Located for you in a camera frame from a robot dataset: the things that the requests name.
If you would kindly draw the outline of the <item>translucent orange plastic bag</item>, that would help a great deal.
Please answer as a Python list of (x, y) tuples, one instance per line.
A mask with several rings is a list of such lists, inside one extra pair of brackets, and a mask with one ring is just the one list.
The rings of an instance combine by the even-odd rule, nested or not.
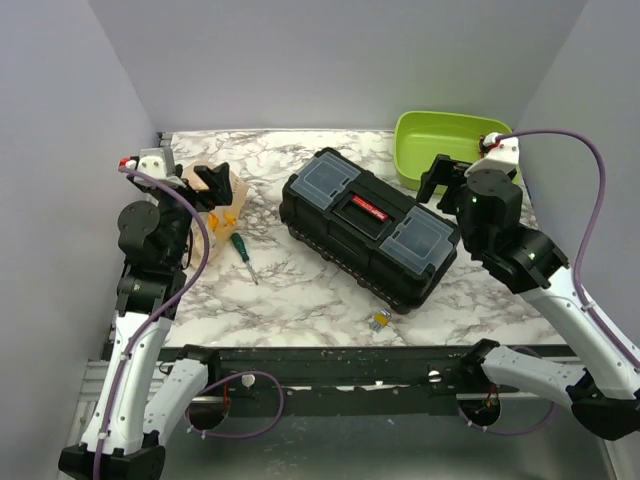
[[(214, 167), (210, 162), (199, 160), (188, 166), (184, 176), (198, 192), (204, 191), (206, 185), (195, 172), (199, 166)], [(207, 225), (210, 248), (208, 264), (212, 264), (213, 259), (220, 254), (224, 247), (230, 242), (231, 234), (234, 233), (239, 224), (241, 211), (245, 205), (248, 194), (248, 184), (232, 170), (229, 171), (229, 181), (233, 194), (233, 201), (229, 206), (216, 206), (213, 210), (200, 213), (200, 217)], [(204, 252), (202, 233), (195, 220), (192, 221), (191, 233), (193, 234), (193, 248), (191, 250), (191, 260), (189, 266), (197, 267)]]

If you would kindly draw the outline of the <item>red fake grapes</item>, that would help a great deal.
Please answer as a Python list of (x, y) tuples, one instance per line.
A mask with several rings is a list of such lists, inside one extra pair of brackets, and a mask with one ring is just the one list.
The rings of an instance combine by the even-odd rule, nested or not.
[(481, 135), (479, 138), (479, 152), (485, 154), (488, 151), (488, 144), (486, 143), (486, 136)]

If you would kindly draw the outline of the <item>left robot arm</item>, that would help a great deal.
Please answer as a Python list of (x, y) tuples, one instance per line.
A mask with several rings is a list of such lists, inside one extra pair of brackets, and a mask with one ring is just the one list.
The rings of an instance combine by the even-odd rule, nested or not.
[(201, 213), (229, 206), (229, 166), (195, 167), (205, 189), (195, 190), (179, 167), (166, 176), (145, 173), (142, 160), (120, 164), (127, 179), (151, 195), (119, 214), (118, 246), (125, 255), (117, 286), (114, 342), (93, 416), (78, 444), (64, 448), (59, 470), (73, 479), (158, 479), (166, 442), (192, 399), (214, 393), (222, 380), (211, 348), (187, 345), (168, 379), (150, 391), (156, 363), (181, 297), (193, 286), (182, 259)]

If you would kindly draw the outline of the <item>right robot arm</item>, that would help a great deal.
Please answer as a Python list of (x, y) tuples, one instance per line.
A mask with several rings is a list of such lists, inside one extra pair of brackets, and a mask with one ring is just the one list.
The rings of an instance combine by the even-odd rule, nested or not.
[(483, 339), (462, 358), (469, 390), (489, 385), (531, 392), (571, 411), (594, 435), (618, 440), (639, 429), (639, 351), (573, 282), (567, 256), (543, 232), (521, 223), (522, 190), (510, 174), (473, 170), (436, 156), (417, 194), (427, 202), (445, 188), (438, 209), (455, 216), (472, 260), (533, 306), (561, 335), (579, 367), (521, 354)]

